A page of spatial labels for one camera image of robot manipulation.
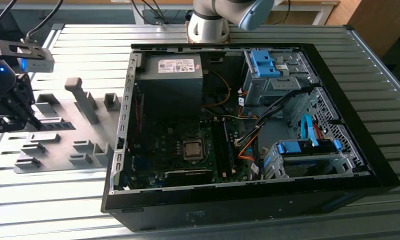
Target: blue led light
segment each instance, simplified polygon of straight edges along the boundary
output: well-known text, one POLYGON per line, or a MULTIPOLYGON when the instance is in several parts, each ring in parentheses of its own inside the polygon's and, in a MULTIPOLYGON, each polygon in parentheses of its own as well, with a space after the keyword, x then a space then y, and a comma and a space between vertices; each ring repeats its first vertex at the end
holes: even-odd
POLYGON ((20 69, 25 72, 26 68, 26 60, 24 58, 20 59, 20 69))

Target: power supply label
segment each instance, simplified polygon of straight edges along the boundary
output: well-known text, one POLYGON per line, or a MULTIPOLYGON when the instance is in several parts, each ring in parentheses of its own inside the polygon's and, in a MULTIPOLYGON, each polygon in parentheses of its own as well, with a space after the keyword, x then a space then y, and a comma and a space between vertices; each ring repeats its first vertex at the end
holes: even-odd
POLYGON ((195 60, 193 59, 163 59, 159 61, 159 73, 193 73, 195 60))

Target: sticker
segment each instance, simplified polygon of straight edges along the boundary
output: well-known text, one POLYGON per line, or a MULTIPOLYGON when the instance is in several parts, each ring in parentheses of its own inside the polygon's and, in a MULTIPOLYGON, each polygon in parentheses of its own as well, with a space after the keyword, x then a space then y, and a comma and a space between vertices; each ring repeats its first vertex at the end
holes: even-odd
POLYGON ((288 69, 288 66, 287 66, 285 64, 276 65, 275 68, 276 68, 277 70, 289 70, 289 69, 288 69))
POLYGON ((239 97, 239 105, 240 105, 241 107, 245 106, 245 99, 244 99, 243 97, 239 97))
POLYGON ((193 59, 163 59, 159 61, 159 73, 193 73, 193 59))
POLYGON ((252 165, 251 165, 251 169, 252 169, 253 173, 256 173, 256 174, 259 174, 259 173, 260 173, 260 168, 259 168, 259 166, 256 166, 256 164, 255 164, 255 163, 252 163, 252 165))

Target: black cable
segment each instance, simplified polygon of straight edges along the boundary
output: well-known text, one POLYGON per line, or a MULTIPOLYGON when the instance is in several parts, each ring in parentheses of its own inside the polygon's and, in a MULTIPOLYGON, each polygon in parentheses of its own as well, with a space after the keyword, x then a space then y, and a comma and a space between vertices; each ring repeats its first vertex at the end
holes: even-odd
POLYGON ((145 0, 141 0, 141 2, 148 6, 148 8, 151 9, 153 15, 156 15, 157 18, 161 19, 163 23, 165 23, 165 19, 164 19, 164 17, 160 15, 160 13, 157 12, 157 10, 153 9, 153 7, 149 5, 148 2, 145 2, 145 0))
POLYGON ((260 158, 260 149, 259 149, 259 138, 256 138, 251 144, 252 147, 252 155, 253 155, 253 163, 257 166, 257 173, 251 174, 252 181, 261 180, 261 174, 263 174, 263 164, 261 164, 261 158, 260 158))
POLYGON ((281 21, 273 23, 272 25, 276 25, 276 24, 285 24, 285 22, 287 22, 287 20, 288 20, 288 17, 289 17, 289 13, 291 13, 291 5, 292 5, 291 0, 287 0, 287 6, 288 6, 288 7, 287 7, 287 12, 285 12, 285 17, 284 17, 284 19, 283 19, 281 21))
POLYGON ((8 5, 5 6, 2 12, 0 13, 0 23, 1 23, 1 21, 2 21, 2 18, 5 17, 5 15, 8 14, 8 12, 10 11, 13 5, 16 4, 16 1, 17 1, 17 0, 12 0, 12 1, 8 3, 8 5))
POLYGON ((180 12, 181 12, 181 10, 177 10, 177 13, 176 13, 176 15, 175 15, 175 17, 173 17, 173 19, 172 19, 172 23, 175 23, 175 20, 176 20, 176 18, 179 17, 180 12))
POLYGON ((136 10, 136 12, 137 12, 137 14, 140 15, 141 19, 144 19, 144 21, 145 21, 149 25, 155 25, 155 24, 152 24, 152 23, 145 19, 145 17, 143 16, 143 14, 141 14, 141 12, 140 12, 140 10, 139 10, 139 7, 136 6, 135 1, 131 1, 131 4, 132 4, 132 6, 133 6, 133 8, 135 8, 135 10, 136 10))
POLYGON ((50 20, 50 18, 54 16, 56 12, 60 10, 60 7, 64 3, 64 0, 59 0, 57 4, 53 8, 53 10, 49 12, 49 14, 46 15, 45 19, 40 22, 40 24, 32 29, 29 30, 29 32, 26 33, 25 36, 25 40, 29 40, 33 36, 33 34, 44 27, 44 25, 46 25, 48 21, 50 20))
MULTIPOLYGON (((219 100, 219 96, 215 95, 215 103, 219 104, 221 101, 219 100)), ((224 114, 231 115, 231 112, 227 111, 225 107, 223 106, 223 104, 220 104, 217 107, 220 107, 220 109, 224 111, 224 114)))
POLYGON ((157 7, 159 12, 161 13, 163 23, 164 23, 164 24, 168 24, 167 19, 165 19, 164 12, 161 11, 161 9, 160 9, 160 7, 159 7, 159 4, 157 4, 156 0, 152 0, 152 1, 153 1, 155 6, 157 7))
POLYGON ((264 124, 265 124, 265 119, 271 118, 277 112, 281 111, 285 102, 295 97, 299 94, 303 93, 308 93, 315 89, 315 87, 308 86, 308 87, 303 87, 300 90, 293 90, 291 91, 288 94, 285 94, 283 97, 279 98, 277 101, 275 101, 264 110, 264 112, 261 113, 261 115, 257 117, 256 123, 255 123, 255 127, 252 128, 252 130, 248 132, 248 134, 245 136, 243 136, 239 140, 237 143, 244 142, 251 136, 253 136, 255 133, 257 133, 264 124))

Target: barcode label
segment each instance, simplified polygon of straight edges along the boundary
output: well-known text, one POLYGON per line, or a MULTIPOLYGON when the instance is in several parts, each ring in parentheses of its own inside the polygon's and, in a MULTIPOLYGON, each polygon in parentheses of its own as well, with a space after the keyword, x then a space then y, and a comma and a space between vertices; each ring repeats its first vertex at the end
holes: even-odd
POLYGON ((240 105, 241 107, 245 106, 245 99, 244 99, 243 97, 239 97, 239 105, 240 105))
POLYGON ((259 173, 260 173, 260 168, 259 168, 259 166, 256 166, 256 164, 255 164, 255 163, 252 163, 252 165, 251 165, 251 169, 252 169, 253 173, 256 173, 256 174, 259 174, 259 173))

